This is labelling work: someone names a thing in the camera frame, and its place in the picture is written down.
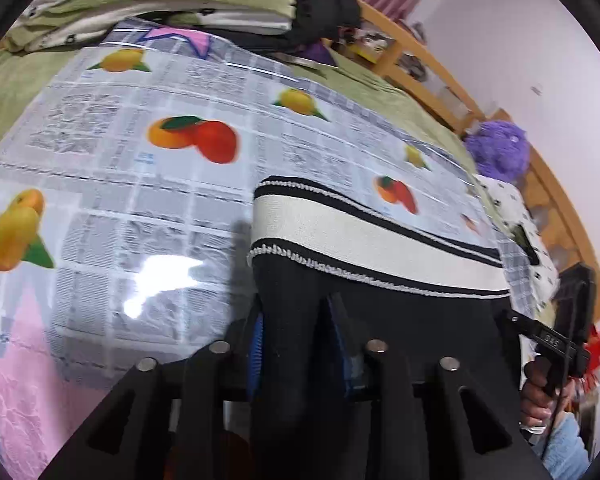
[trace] white stitching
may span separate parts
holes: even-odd
[[[346,280],[362,282],[366,283],[367,285],[379,286],[381,288],[388,288],[389,290],[397,290],[399,292],[411,292],[412,294],[421,294],[423,296],[435,296],[438,298],[472,298],[474,300],[497,300],[499,298],[508,298],[510,295],[509,293],[507,293],[493,294],[491,296],[481,296],[479,294],[460,294],[458,292],[435,292],[433,290],[423,290],[421,288],[414,288],[412,286],[396,285],[395,283],[376,280],[375,278],[367,276],[366,274],[358,274],[356,272],[350,272],[339,267],[333,267],[328,264],[322,264],[310,258],[305,258],[304,256],[292,252],[289,249],[283,249],[277,246],[276,244],[273,244],[272,246],[262,244],[259,247],[252,248],[249,251],[249,254],[247,255],[247,263],[251,265],[254,257],[260,256],[261,254],[276,254],[278,256],[284,256],[285,258],[289,258],[290,260],[293,260],[294,262],[297,262],[311,269],[317,269],[321,272],[333,274],[334,276],[339,276],[341,278],[345,278]]]
[[[430,238],[431,240],[438,242],[439,244],[443,244],[446,245],[447,247],[451,247],[454,248],[458,251],[463,251],[467,254],[473,254],[474,256],[480,256],[481,258],[490,260],[496,264],[502,264],[501,260],[498,260],[496,258],[492,258],[491,256],[487,256],[486,254],[482,254],[479,253],[478,251],[472,251],[471,249],[467,249],[461,246],[456,246],[453,245],[452,243],[447,242],[446,240],[443,240],[442,238],[438,238],[435,235],[432,235],[430,233],[424,232],[424,231],[420,231],[419,229],[412,227],[412,226],[405,226],[402,224],[399,224],[398,222],[391,220],[390,218],[387,218],[384,215],[381,215],[379,212],[374,211],[373,209],[369,209],[368,207],[365,207],[363,205],[360,205],[357,202],[354,202],[353,200],[350,200],[349,198],[346,198],[345,196],[339,195],[337,193],[331,192],[331,191],[326,191],[324,189],[320,189],[319,187],[314,187],[314,186],[308,186],[307,184],[301,184],[300,182],[291,182],[291,181],[283,181],[283,180],[263,180],[261,183],[259,183],[256,186],[256,189],[258,189],[259,187],[263,187],[263,186],[283,186],[283,187],[295,187],[298,189],[303,189],[305,191],[312,191],[314,193],[320,193],[323,194],[324,196],[328,196],[330,198],[335,198],[337,200],[340,200],[341,202],[344,202],[345,204],[348,205],[352,205],[353,207],[356,207],[358,209],[360,209],[360,211],[363,211],[365,213],[368,213],[370,215],[373,215],[377,218],[381,218],[382,220],[385,220],[387,222],[390,222],[394,225],[409,229],[411,231],[416,232],[419,235],[422,235],[426,238]]]

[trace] red fruit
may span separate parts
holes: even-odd
[[[394,192],[395,197],[401,202],[409,213],[417,215],[418,214],[418,206],[416,205],[416,201],[413,197],[413,193],[409,190],[409,188],[399,180],[394,180],[394,184],[392,186],[392,191]]]
[[[227,164],[238,152],[238,135],[221,121],[205,121],[195,126],[196,146],[208,160]]]

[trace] blue sleeve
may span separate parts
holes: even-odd
[[[573,413],[567,413],[554,430],[543,462],[554,480],[578,480],[589,467],[589,454],[579,433]],[[541,456],[543,447],[544,439],[533,446],[535,454]]]

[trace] human hand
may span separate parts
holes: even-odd
[[[525,426],[545,426],[554,410],[555,402],[542,390],[551,364],[538,356],[525,365],[526,381],[520,391],[520,422]],[[565,409],[575,391],[575,382],[569,381],[562,390],[558,414]]]

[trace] person's arm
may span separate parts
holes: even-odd
[[[554,402],[542,391],[546,384],[548,364],[546,359],[539,357],[525,366],[526,381],[520,391],[520,422],[526,426],[549,425]],[[577,480],[589,467],[589,455],[579,437],[578,423],[573,413],[564,411],[574,389],[571,381],[562,391],[554,432],[542,462],[554,480]],[[542,438],[533,446],[536,455],[542,455],[544,442]]]

